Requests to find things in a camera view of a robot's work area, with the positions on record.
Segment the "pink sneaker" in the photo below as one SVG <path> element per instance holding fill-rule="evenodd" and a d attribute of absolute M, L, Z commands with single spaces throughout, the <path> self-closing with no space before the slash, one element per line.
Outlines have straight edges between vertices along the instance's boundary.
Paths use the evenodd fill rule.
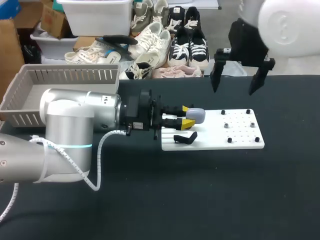
<path fill-rule="evenodd" d="M 153 70 L 153 79 L 177 79 L 177 78 L 200 78 L 202 72 L 200 68 L 189 66 L 173 66 L 168 68 L 158 68 Z"/>

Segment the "white pegboard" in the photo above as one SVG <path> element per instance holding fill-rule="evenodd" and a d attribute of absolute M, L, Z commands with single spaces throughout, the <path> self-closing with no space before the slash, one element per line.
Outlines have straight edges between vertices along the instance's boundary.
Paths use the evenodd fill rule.
<path fill-rule="evenodd" d="M 205 121 L 196 124 L 190 130 L 178 131 L 163 127 L 161 129 L 161 145 L 164 151 L 199 151 L 199 150 L 235 150 L 263 149 L 265 146 L 255 113 L 250 109 L 206 110 Z M 163 119 L 175 119 L 176 116 L 163 115 Z M 175 143 L 174 135 L 189 138 L 194 132 L 198 137 L 191 145 Z"/>

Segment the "gray plastic basket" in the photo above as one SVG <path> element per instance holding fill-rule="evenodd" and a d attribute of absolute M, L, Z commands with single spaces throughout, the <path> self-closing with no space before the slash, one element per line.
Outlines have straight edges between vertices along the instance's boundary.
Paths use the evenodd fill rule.
<path fill-rule="evenodd" d="M 0 114 L 13 127 L 44 127 L 39 106 L 47 89 L 115 94 L 119 72 L 116 64 L 23 65 L 3 97 Z"/>

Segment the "floor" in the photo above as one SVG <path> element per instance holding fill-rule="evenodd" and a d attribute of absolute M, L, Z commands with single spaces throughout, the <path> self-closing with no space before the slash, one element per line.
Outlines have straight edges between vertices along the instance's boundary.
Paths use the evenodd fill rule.
<path fill-rule="evenodd" d="M 231 24 L 238 19 L 239 0 L 219 0 L 221 10 L 200 10 L 201 26 L 208 39 L 209 53 L 213 58 L 217 49 L 229 48 L 228 39 Z M 276 65 L 269 75 L 320 75 L 320 56 L 302 58 L 283 58 L 270 52 L 269 56 L 275 58 Z M 244 67 L 247 74 L 252 76 L 257 69 Z"/>

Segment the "white sneaker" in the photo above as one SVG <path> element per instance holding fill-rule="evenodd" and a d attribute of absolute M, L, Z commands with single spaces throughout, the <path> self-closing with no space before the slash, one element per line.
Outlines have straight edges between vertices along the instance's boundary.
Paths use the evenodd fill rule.
<path fill-rule="evenodd" d="M 162 67 L 166 61 L 170 50 L 171 35 L 168 30 L 164 30 L 159 36 L 154 36 L 154 41 L 148 50 L 148 53 L 156 52 L 159 54 L 160 61 L 156 68 Z"/>
<path fill-rule="evenodd" d="M 134 39 L 138 41 L 137 45 L 130 45 L 128 51 L 131 52 L 131 57 L 136 60 L 142 54 L 145 54 L 151 47 L 154 41 L 154 35 L 159 35 L 162 32 L 162 24 L 153 22 L 149 24 L 138 36 Z"/>
<path fill-rule="evenodd" d="M 120 74 L 119 79 L 145 79 L 156 68 L 159 60 L 157 52 L 144 53 L 127 70 Z"/>
<path fill-rule="evenodd" d="M 90 46 L 80 47 L 78 51 L 83 50 L 89 53 L 98 52 L 98 53 L 105 54 L 109 49 L 110 47 L 108 45 L 95 40 Z"/>
<path fill-rule="evenodd" d="M 88 52 L 84 50 L 79 50 L 77 52 L 67 52 L 64 55 L 65 62 L 67 64 L 109 64 L 104 54 L 100 52 Z"/>

